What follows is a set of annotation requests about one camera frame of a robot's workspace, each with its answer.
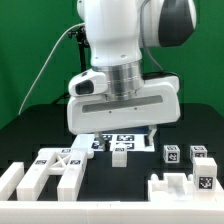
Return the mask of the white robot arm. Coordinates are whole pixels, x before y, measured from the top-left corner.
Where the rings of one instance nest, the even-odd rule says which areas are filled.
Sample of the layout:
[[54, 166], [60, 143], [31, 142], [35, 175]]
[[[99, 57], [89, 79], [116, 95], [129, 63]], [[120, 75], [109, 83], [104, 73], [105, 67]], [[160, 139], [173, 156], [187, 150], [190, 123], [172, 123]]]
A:
[[142, 50], [182, 45], [196, 27], [193, 0], [78, 0], [91, 68], [69, 83], [69, 131], [75, 135], [147, 126], [180, 117], [179, 78], [143, 78]]

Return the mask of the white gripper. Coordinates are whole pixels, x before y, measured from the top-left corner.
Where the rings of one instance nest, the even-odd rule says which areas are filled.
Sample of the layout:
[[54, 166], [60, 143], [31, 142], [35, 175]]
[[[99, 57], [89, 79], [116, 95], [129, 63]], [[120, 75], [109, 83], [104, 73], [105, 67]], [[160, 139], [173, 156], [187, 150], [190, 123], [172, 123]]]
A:
[[148, 126], [149, 145], [157, 124], [175, 122], [180, 117], [177, 76], [145, 81], [129, 100], [107, 101], [104, 94], [71, 96], [67, 105], [69, 131], [75, 135], [94, 133], [99, 147], [105, 151], [102, 131]]

